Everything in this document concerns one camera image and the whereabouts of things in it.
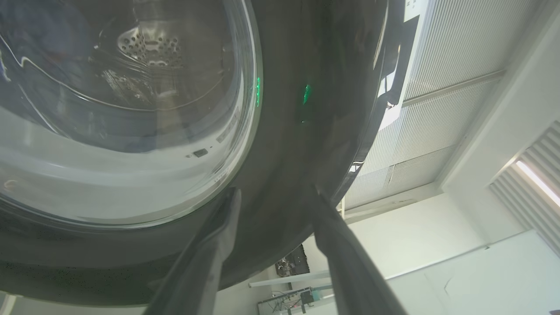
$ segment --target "washing machine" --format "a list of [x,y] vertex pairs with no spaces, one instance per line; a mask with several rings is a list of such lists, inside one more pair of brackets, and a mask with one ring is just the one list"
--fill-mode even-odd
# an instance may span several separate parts
[[0,0],[0,290],[146,304],[228,187],[220,287],[273,265],[398,117],[416,3]]

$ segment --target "ceiling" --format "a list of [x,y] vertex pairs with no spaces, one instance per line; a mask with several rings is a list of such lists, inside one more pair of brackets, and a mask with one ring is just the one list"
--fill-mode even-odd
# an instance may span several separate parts
[[436,180],[541,0],[430,0],[399,119],[381,130],[345,208]]

